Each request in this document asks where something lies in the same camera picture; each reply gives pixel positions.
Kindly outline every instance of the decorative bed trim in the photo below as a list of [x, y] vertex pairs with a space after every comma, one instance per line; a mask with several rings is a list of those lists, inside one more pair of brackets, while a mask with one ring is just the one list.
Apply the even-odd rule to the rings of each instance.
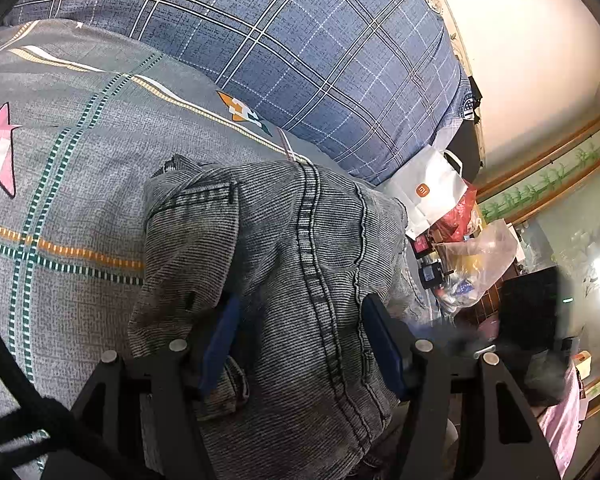
[[[464, 47], [464, 43], [462, 42], [462, 36], [460, 35], [460, 31], [458, 29], [458, 25], [456, 24], [456, 20], [454, 18], [454, 14], [451, 12], [451, 8], [447, 0], [426, 0], [433, 10], [439, 13], [442, 16], [442, 19], [445, 22], [446, 30], [449, 32], [449, 38], [451, 38], [451, 46], [454, 50], [454, 54], [458, 58], [458, 61], [464, 68], [464, 71], [467, 75], [472, 75], [473, 72], [471, 70], [471, 64], [469, 63], [469, 57], [466, 53], [466, 49]], [[475, 125], [475, 135], [478, 140], [478, 152], [480, 153], [480, 160], [484, 160], [484, 141], [482, 140], [482, 125]]]

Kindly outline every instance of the bag handle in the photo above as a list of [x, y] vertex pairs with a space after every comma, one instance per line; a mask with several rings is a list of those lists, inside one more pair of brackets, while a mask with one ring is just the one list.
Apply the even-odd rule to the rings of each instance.
[[449, 150], [443, 150], [443, 151], [442, 151], [442, 154], [443, 154], [443, 155], [448, 155], [448, 156], [450, 156], [450, 157], [451, 157], [451, 158], [452, 158], [452, 159], [455, 161], [455, 163], [458, 165], [458, 168], [460, 168], [460, 171], [459, 171], [459, 173], [460, 173], [460, 177], [462, 178], [462, 160], [460, 160], [459, 158], [457, 158], [457, 157], [456, 157], [456, 156], [455, 156], [455, 155], [454, 155], [452, 152], [450, 152]]

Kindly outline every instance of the pink star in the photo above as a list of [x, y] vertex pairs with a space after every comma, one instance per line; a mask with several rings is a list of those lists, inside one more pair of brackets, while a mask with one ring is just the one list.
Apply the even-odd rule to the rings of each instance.
[[9, 124], [9, 103], [0, 108], [0, 185], [12, 198], [16, 194], [13, 176], [12, 131], [19, 124]]

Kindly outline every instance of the red plastic bag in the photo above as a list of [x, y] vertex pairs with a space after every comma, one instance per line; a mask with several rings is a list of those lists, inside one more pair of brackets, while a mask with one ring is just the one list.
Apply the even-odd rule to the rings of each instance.
[[462, 242], [464, 235], [467, 234], [467, 226], [471, 221], [471, 212], [474, 209], [478, 190], [466, 180], [464, 182], [467, 189], [456, 207], [432, 226], [433, 229], [440, 231], [443, 242]]

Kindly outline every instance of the wooden rail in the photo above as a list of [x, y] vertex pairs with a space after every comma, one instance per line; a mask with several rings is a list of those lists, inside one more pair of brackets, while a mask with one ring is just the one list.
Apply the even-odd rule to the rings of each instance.
[[561, 140], [558, 144], [553, 145], [548, 150], [540, 153], [529, 162], [517, 167], [515, 170], [511, 170], [504, 175], [491, 180], [486, 183], [478, 190], [477, 201], [478, 203], [484, 202], [488, 198], [495, 194], [498, 194], [507, 187], [513, 186], [520, 182], [530, 174], [535, 173], [537, 170], [544, 168], [547, 164], [550, 164], [558, 157], [564, 155], [569, 150], [583, 142], [587, 137], [592, 136], [596, 132], [600, 131], [600, 115], [589, 121], [581, 129], [571, 134], [569, 137]]
[[587, 169], [582, 171], [576, 179], [574, 179], [574, 180], [570, 181], [570, 183], [565, 184], [564, 186], [561, 186], [558, 189], [552, 191], [551, 193], [549, 193], [548, 195], [543, 197], [542, 200], [539, 200], [538, 202], [535, 202], [535, 203], [525, 207], [524, 209], [521, 209], [520, 211], [517, 211], [517, 212], [511, 214], [510, 216], [507, 216], [505, 218], [505, 222], [508, 224], [517, 225], [517, 224], [521, 224], [525, 220], [528, 220], [533, 215], [536, 215], [539, 212], [541, 212], [543, 209], [545, 209], [546, 207], [549, 207], [553, 202], [558, 200], [563, 193], [568, 192], [569, 190], [573, 189], [573, 187], [577, 186], [579, 183], [581, 183], [583, 180], [585, 180], [591, 173], [596, 171], [597, 168], [599, 168], [599, 167], [600, 167], [600, 158], [594, 164], [592, 164]]

